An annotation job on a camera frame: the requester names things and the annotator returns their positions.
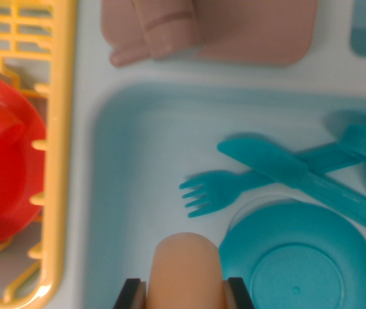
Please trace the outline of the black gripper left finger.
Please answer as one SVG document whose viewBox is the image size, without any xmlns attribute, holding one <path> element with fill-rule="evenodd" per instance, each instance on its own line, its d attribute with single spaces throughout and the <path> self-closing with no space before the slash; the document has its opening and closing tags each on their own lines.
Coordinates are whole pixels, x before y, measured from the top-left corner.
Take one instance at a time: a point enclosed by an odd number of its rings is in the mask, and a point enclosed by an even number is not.
<svg viewBox="0 0 366 309">
<path fill-rule="evenodd" d="M 125 280 L 113 309 L 145 309 L 146 282 L 138 278 Z"/>
</svg>

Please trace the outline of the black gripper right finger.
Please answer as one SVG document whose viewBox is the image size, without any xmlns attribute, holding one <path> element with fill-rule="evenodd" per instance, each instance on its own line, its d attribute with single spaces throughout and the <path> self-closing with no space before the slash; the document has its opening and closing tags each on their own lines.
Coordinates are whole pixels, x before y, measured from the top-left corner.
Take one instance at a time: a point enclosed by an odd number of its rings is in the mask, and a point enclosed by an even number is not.
<svg viewBox="0 0 366 309">
<path fill-rule="evenodd" d="M 224 281 L 226 308 L 255 309 L 244 280 L 241 277 L 230 277 Z"/>
</svg>

